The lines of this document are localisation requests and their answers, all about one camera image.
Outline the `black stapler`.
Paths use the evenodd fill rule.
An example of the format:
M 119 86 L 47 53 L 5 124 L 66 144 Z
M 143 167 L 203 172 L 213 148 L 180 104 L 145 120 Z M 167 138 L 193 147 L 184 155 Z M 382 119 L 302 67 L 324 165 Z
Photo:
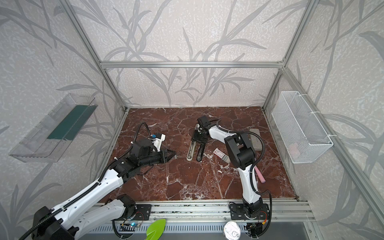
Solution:
M 196 158 L 197 162 L 201 162 L 203 160 L 205 148 L 206 148 L 206 144 L 201 143 L 199 146 L 199 150 Z

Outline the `red white staples box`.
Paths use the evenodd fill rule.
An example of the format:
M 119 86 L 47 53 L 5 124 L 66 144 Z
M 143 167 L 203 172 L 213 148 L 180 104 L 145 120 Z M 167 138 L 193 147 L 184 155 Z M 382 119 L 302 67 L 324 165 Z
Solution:
M 230 158 L 228 155 L 226 155 L 224 152 L 222 152 L 221 150 L 219 150 L 218 148 L 216 148 L 214 150 L 214 154 L 216 156 L 218 156 L 221 160 L 223 160 L 224 162 L 226 162 L 227 164 L 229 164 L 231 161 L 230 161 Z

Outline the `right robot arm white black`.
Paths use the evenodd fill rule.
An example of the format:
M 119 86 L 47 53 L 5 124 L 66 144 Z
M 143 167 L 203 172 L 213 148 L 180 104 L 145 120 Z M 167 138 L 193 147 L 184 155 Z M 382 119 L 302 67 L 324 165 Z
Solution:
M 229 160 L 241 178 L 245 216 L 250 219 L 256 218 L 266 205 L 262 195 L 267 193 L 267 191 L 259 192 L 255 173 L 256 165 L 265 153 L 262 138 L 250 131 L 224 129 L 219 125 L 219 119 L 209 120 L 207 116 L 198 118 L 197 122 L 187 160 L 192 160 L 195 147 L 199 145 L 196 160 L 201 162 L 209 139 L 225 144 Z

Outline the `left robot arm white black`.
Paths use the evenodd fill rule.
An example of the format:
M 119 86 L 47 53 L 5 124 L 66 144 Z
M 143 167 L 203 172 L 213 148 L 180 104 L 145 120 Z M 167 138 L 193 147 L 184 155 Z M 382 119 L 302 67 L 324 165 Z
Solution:
M 34 240 L 77 240 L 110 220 L 125 216 L 134 207 L 127 195 L 90 212 L 89 209 L 113 190 L 138 175 L 141 168 L 165 164 L 176 152 L 162 148 L 159 138 L 134 142 L 129 150 L 110 163 L 101 176 L 86 188 L 53 208 L 43 207 L 34 215 L 33 226 L 20 238 Z

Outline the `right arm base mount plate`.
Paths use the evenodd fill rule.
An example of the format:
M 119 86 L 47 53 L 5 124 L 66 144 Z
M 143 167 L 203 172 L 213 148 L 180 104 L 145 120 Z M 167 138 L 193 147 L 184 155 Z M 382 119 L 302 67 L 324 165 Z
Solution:
M 262 208 L 254 214 L 246 213 L 244 204 L 237 204 L 229 202 L 228 204 L 231 220 L 260 220 L 264 221 L 268 219 L 268 213 L 270 212 L 268 204 L 263 204 Z

